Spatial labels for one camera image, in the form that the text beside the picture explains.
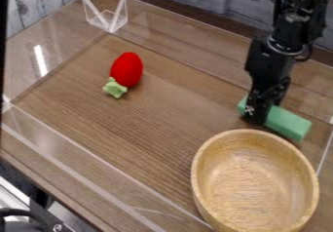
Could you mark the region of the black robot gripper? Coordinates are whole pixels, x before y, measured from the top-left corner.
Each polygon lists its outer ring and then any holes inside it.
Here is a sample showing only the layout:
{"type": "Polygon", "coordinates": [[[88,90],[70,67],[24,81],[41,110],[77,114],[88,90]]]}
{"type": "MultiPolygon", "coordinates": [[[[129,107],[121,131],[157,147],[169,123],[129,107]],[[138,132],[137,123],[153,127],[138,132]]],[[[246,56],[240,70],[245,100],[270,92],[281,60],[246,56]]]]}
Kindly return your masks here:
{"type": "Polygon", "coordinates": [[[256,125],[266,121],[271,105],[279,105],[291,84],[294,58],[273,51],[266,42],[253,38],[245,71],[250,77],[245,120],[256,125]]]}

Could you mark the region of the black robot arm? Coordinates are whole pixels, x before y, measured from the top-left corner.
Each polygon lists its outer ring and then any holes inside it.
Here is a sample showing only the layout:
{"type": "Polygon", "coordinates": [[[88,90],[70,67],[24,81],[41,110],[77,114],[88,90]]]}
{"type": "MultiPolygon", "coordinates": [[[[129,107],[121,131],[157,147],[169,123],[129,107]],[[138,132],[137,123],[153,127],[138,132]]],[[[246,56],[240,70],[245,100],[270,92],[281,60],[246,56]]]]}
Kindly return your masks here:
{"type": "Polygon", "coordinates": [[[271,0],[273,29],[250,40],[245,71],[250,77],[245,117],[263,124],[282,102],[298,62],[309,60],[326,27],[329,0],[271,0]]]}

